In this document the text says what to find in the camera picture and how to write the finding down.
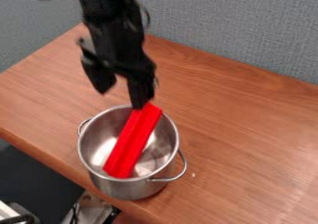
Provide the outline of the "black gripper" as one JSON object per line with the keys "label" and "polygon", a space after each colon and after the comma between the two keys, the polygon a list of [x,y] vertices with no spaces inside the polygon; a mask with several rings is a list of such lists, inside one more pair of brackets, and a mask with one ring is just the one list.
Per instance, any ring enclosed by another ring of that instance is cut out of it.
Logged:
{"label": "black gripper", "polygon": [[153,98],[155,64],[143,49],[141,20],[85,21],[89,36],[79,39],[81,68],[99,94],[127,78],[132,107],[140,110]]}

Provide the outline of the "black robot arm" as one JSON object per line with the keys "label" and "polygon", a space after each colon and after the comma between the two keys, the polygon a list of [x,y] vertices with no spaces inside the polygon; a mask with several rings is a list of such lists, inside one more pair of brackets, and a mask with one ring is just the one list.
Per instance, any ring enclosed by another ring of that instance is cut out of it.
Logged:
{"label": "black robot arm", "polygon": [[155,64],[143,50],[144,27],[136,0],[79,0],[89,36],[80,38],[81,68],[103,94],[116,77],[127,79],[131,104],[141,109],[153,97]]}

